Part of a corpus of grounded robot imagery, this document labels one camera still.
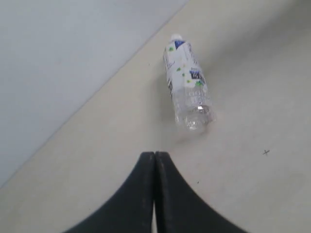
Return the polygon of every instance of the black object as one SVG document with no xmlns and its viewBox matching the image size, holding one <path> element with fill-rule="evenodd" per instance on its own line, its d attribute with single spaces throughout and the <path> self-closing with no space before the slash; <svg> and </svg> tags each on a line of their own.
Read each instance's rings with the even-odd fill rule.
<svg viewBox="0 0 311 233">
<path fill-rule="evenodd" d="M 66 233 L 245 233 L 210 208 L 179 174 L 167 152 L 144 152 L 121 188 Z"/>
<path fill-rule="evenodd" d="M 151 233 L 155 154 L 142 153 L 120 189 L 67 233 Z"/>
</svg>

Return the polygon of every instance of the wall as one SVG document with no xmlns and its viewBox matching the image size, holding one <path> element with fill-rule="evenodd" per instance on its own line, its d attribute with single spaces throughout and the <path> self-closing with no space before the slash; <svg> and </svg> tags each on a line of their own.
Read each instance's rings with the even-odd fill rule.
<svg viewBox="0 0 311 233">
<path fill-rule="evenodd" d="M 0 186 L 186 1 L 2 0 Z"/>
</svg>

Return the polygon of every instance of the bottle label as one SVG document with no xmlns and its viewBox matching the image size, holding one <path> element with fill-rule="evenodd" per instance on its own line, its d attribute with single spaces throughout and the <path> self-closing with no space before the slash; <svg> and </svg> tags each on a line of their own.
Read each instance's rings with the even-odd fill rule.
<svg viewBox="0 0 311 233">
<path fill-rule="evenodd" d="M 171 42 L 164 50 L 163 60 L 171 96 L 184 87 L 202 86 L 207 92 L 206 80 L 189 42 L 182 40 Z"/>
</svg>

